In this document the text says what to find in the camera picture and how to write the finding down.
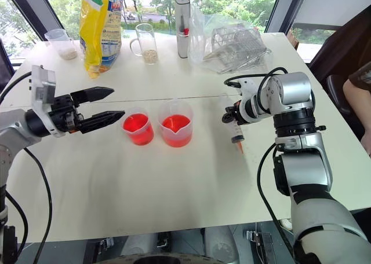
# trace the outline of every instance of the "plastic cup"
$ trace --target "plastic cup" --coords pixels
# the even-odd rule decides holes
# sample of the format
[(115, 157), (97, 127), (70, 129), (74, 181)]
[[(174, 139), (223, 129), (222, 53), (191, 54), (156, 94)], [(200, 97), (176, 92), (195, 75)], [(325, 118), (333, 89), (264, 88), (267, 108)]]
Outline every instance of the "plastic cup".
[(56, 28), (55, 30), (48, 31), (44, 36), (50, 44), (52, 44), (61, 58), (64, 60), (76, 58), (76, 47), (64, 29)]
[(183, 100), (170, 100), (161, 105), (158, 123), (163, 140), (172, 147), (182, 147), (192, 138), (193, 111)]
[(136, 145), (149, 144), (154, 136), (150, 119), (143, 108), (131, 108), (126, 111), (126, 118), (121, 127)]

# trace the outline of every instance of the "measuring beaker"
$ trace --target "measuring beaker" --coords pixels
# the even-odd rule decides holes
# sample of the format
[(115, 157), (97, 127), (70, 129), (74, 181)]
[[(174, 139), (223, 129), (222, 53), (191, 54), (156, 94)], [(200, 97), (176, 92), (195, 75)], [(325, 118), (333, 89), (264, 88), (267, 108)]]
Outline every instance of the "measuring beaker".
[[(138, 38), (130, 41), (130, 50), (136, 56), (143, 56), (144, 62), (148, 64), (155, 64), (158, 61), (157, 47), (155, 40), (155, 32), (151, 24), (139, 24), (135, 27)], [(134, 41), (138, 41), (140, 45), (141, 53), (133, 51), (132, 44)]]
[(163, 140), (170, 146), (185, 146), (192, 138), (193, 111), (183, 100), (174, 99), (161, 105), (158, 123)]
[(64, 60), (76, 58), (76, 48), (64, 29), (56, 28), (55, 30), (48, 31), (44, 36), (52, 44), (54, 49), (56, 49), (61, 58)]
[(135, 107), (126, 111), (122, 129), (136, 145), (149, 144), (154, 136), (151, 122), (143, 108)]

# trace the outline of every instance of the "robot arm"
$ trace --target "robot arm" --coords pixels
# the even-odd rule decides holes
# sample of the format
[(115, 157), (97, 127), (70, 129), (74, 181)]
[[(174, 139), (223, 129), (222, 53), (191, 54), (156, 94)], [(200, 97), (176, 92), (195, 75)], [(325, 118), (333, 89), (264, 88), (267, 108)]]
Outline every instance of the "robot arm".
[(5, 225), (8, 220), (6, 180), (17, 153), (47, 135), (62, 137), (65, 132), (77, 131), (85, 134), (113, 124), (125, 114), (124, 111), (107, 111), (84, 119), (77, 111), (81, 103), (101, 100), (114, 90), (93, 87), (54, 97), (55, 87), (54, 72), (33, 66), (32, 109), (0, 113), (0, 263), (17, 260), (14, 227)]
[(272, 75), (256, 91), (248, 79), (239, 87), (242, 99), (226, 108), (222, 121), (249, 124), (273, 116), (277, 151), (274, 175), (277, 189), (291, 198), (299, 263), (371, 263), (371, 244), (350, 212), (330, 195), (332, 172), (313, 116), (314, 96), (301, 72)]

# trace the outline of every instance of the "black chair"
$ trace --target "black chair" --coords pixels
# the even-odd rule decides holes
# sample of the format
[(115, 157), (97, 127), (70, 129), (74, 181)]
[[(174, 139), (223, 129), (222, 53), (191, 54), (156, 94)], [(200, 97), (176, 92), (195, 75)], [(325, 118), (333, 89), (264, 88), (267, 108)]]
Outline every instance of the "black chair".
[(0, 92), (3, 91), (5, 86), (9, 83), (14, 75), (14, 69), (10, 63), (9, 57), (6, 54), (4, 45), (0, 39)]

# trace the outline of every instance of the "yellow bag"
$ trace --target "yellow bag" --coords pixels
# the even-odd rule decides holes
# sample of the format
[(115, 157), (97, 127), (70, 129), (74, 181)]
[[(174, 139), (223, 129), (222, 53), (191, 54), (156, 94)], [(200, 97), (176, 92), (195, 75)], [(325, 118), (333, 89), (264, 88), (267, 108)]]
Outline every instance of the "yellow bag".
[(121, 48), (122, 0), (82, 0), (80, 46), (91, 78), (109, 70)]

